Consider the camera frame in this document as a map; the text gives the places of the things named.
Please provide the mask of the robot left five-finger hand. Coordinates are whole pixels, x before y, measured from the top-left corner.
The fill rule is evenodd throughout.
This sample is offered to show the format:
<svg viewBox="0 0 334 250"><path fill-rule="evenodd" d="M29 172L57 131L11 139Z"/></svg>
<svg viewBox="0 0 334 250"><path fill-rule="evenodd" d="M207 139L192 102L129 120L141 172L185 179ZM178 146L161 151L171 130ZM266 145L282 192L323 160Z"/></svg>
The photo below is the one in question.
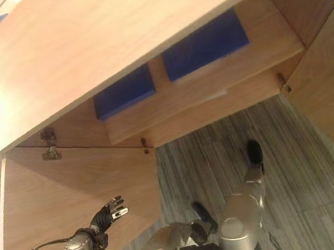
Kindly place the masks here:
<svg viewBox="0 0 334 250"><path fill-rule="evenodd" d="M129 209L123 203L124 199L121 196L112 198L94 215L90 228L97 233L107 232L114 222L128 213Z"/></svg>

